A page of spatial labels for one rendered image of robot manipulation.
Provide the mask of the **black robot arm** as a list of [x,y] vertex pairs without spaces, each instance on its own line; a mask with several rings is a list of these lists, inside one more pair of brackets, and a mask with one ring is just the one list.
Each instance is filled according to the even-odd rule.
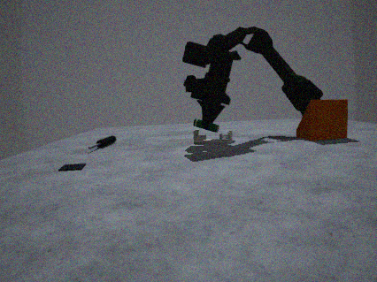
[[[253,34],[249,44],[243,43],[246,34]],[[237,44],[265,57],[267,63],[283,81],[282,91],[296,110],[301,111],[302,116],[311,100],[320,100],[323,96],[322,91],[314,83],[292,71],[288,63],[273,48],[271,36],[264,29],[258,27],[238,27],[227,35],[216,34],[206,46],[197,42],[187,42],[182,62],[203,68],[210,64],[209,70],[230,74],[233,60],[241,60],[237,50],[230,51]],[[184,80],[183,86],[186,88],[186,92],[192,92],[194,88],[207,89],[207,82],[206,74],[203,79],[189,75]]]

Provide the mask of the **green battery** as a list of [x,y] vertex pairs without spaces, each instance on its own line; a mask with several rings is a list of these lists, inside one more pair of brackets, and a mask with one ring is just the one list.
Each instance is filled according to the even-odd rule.
[[[195,119],[193,126],[196,126],[196,127],[199,127],[199,128],[203,128],[203,120]],[[219,125],[210,123],[207,126],[207,128],[203,128],[203,129],[217,133],[219,131]]]

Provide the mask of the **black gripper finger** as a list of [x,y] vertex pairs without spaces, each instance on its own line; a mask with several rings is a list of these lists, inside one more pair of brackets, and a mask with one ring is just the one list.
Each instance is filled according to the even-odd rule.
[[[218,104],[218,105],[221,105],[221,104]],[[216,119],[216,117],[223,111],[223,109],[225,108],[226,106],[225,105],[221,105],[218,112],[216,113],[216,115],[214,116],[214,118],[212,119],[211,123],[213,123],[213,121]]]
[[197,100],[202,107],[202,120],[203,120],[203,128],[207,128],[207,126],[211,123],[212,119],[218,112],[221,105],[203,102],[201,100]]

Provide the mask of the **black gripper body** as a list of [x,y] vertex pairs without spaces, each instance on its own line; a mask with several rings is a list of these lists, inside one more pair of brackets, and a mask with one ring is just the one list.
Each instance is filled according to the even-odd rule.
[[209,70],[206,72],[206,76],[208,77],[207,89],[194,88],[191,97],[207,103],[229,105],[230,98],[225,92],[227,83],[230,82],[230,74]]

